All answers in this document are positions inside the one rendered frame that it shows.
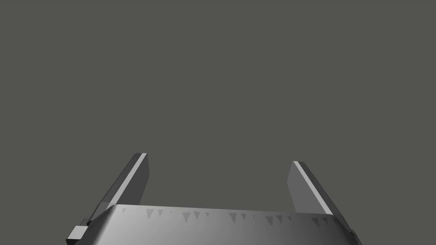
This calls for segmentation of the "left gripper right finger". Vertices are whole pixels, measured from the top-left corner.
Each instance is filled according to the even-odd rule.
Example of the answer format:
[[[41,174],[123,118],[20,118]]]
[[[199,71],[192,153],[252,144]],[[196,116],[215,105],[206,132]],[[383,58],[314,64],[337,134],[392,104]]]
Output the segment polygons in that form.
[[[287,187],[297,213],[330,215],[339,222],[340,227],[352,233],[339,209],[304,162],[291,163]]]

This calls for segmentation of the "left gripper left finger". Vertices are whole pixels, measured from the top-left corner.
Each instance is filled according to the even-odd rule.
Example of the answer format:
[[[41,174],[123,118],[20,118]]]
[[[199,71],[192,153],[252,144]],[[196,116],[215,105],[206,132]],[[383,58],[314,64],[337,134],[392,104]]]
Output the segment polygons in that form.
[[[113,205],[139,205],[148,179],[148,154],[135,153],[99,202],[87,224]]]

